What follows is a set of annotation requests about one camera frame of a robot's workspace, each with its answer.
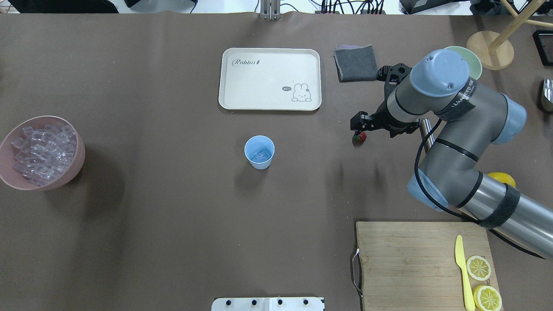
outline light blue joint cap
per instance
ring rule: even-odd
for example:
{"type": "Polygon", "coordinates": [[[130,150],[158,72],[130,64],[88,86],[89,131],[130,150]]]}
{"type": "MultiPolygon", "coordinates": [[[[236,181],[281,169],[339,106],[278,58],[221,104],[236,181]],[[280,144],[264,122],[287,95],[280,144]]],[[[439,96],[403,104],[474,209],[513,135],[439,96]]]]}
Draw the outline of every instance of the light blue joint cap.
{"type": "Polygon", "coordinates": [[[456,94],[468,80],[468,63],[452,50],[435,50],[418,62],[411,73],[411,85],[430,97],[456,94]]]}
{"type": "MultiPolygon", "coordinates": [[[[442,193],[434,186],[434,183],[422,172],[422,170],[419,169],[419,176],[420,181],[422,182],[422,185],[424,186],[424,189],[426,189],[426,192],[430,194],[434,200],[438,201],[441,205],[447,207],[449,203],[447,202],[446,198],[442,195],[442,193]]],[[[422,203],[430,206],[431,208],[442,211],[438,206],[434,205],[432,201],[430,201],[426,195],[422,192],[422,190],[419,187],[419,184],[416,182],[415,174],[411,177],[409,182],[407,183],[407,191],[409,194],[414,196],[417,200],[421,201],[422,203]]]]}
{"type": "Polygon", "coordinates": [[[501,130],[499,136],[492,142],[493,144],[505,144],[513,140],[515,135],[522,131],[524,124],[526,123],[526,109],[507,95],[501,94],[507,99],[507,118],[505,119],[505,125],[501,130]]]}

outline wooden cutting board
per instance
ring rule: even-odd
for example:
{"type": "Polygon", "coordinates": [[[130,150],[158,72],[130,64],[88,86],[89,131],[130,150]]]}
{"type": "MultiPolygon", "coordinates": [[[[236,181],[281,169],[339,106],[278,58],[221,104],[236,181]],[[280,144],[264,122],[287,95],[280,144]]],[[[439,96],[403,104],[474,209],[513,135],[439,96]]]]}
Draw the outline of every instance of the wooden cutting board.
{"type": "Polygon", "coordinates": [[[363,310],[464,311],[457,235],[463,236],[465,259],[479,255],[492,266],[486,281],[469,276],[471,288],[490,285],[499,291],[486,230],[476,224],[359,221],[356,227],[363,310]]]}

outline pink bowl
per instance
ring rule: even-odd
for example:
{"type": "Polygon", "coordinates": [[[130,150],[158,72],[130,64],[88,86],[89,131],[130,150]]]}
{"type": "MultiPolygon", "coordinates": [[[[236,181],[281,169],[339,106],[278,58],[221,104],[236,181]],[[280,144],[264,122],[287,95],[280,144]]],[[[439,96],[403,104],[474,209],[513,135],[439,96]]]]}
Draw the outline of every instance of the pink bowl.
{"type": "Polygon", "coordinates": [[[16,128],[14,128],[8,136],[4,139],[2,144],[0,144],[0,178],[10,187],[18,190],[34,190],[34,191],[44,191],[58,188],[65,185],[71,179],[73,179],[82,168],[83,163],[85,162],[85,144],[82,141],[81,136],[77,133],[77,130],[69,123],[68,121],[54,116],[41,116],[27,120],[16,128]],[[69,168],[57,179],[52,180],[46,186],[37,186],[31,183],[27,178],[13,169],[15,164],[15,155],[17,150],[13,148],[12,142],[15,141],[18,137],[23,138],[23,128],[32,126],[34,128],[43,128],[45,125],[56,125],[58,123],[69,125],[75,131],[77,137],[77,147],[75,148],[75,158],[73,162],[69,165],[69,168]]]}

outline yellow knife handle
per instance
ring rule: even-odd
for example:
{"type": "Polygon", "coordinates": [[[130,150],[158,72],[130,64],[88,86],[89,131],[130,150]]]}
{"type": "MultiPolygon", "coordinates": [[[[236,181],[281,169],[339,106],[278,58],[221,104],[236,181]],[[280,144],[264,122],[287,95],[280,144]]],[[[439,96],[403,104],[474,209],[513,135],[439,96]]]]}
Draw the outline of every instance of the yellow knife handle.
{"type": "Polygon", "coordinates": [[[465,309],[467,311],[474,311],[476,306],[474,305],[474,298],[472,297],[471,283],[468,280],[467,268],[461,269],[463,274],[463,298],[465,299],[465,309]]]}

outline brown table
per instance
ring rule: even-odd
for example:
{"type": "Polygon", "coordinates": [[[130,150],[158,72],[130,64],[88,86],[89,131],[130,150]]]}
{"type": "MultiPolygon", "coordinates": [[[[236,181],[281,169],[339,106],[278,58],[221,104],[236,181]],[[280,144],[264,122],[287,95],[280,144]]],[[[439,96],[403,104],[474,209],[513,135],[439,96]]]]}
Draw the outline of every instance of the brown table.
{"type": "MultiPolygon", "coordinates": [[[[320,296],[358,310],[354,222],[454,221],[405,190],[419,134],[351,144],[349,118],[373,112],[380,82],[339,83],[332,50],[373,44],[379,65],[414,65],[509,17],[289,13],[0,15],[0,136],[57,115],[86,144],[82,172],[45,193],[0,185],[1,310],[209,310],[215,297],[320,296]],[[217,102],[230,47],[311,48],[321,56],[315,112],[227,111],[217,102]],[[276,145],[253,169],[243,145],[276,145]]],[[[553,206],[553,123],[538,105],[531,34],[514,64],[480,83],[522,104],[528,121],[478,163],[553,206]]],[[[505,310],[549,310],[553,265],[489,236],[505,310]]]]}

